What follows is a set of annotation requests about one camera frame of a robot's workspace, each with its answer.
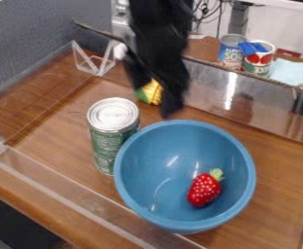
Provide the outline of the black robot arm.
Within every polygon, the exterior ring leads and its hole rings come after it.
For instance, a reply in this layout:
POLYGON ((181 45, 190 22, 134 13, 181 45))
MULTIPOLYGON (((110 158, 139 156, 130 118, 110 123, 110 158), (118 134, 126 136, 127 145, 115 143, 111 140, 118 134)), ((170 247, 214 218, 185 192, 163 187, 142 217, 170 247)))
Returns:
POLYGON ((134 48, 123 63, 134 89, 151 80, 162 87, 161 116, 183 107, 189 72, 182 61, 191 12, 182 0, 129 0, 129 27, 134 48))

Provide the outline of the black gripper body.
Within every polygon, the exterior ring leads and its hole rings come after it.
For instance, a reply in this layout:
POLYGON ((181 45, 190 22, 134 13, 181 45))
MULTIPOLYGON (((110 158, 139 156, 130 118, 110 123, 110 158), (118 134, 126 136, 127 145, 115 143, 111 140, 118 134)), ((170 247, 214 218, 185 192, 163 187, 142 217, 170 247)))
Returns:
POLYGON ((133 47, 125 61, 139 62, 150 77, 189 79, 181 55, 187 44, 186 24, 181 22, 161 25, 130 23, 134 34, 133 47))

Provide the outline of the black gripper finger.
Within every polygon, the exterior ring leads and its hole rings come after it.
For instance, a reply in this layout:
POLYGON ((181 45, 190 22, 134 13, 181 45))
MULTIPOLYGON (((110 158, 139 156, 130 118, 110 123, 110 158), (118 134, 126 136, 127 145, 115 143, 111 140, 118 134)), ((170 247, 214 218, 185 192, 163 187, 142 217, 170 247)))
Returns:
POLYGON ((183 97, 189 88, 189 79, 161 78, 161 116, 166 119, 173 113, 183 108, 183 97))
POLYGON ((126 72, 130 77, 131 86, 134 89, 141 89, 151 82, 151 77, 139 62, 131 60, 125 61, 126 72))

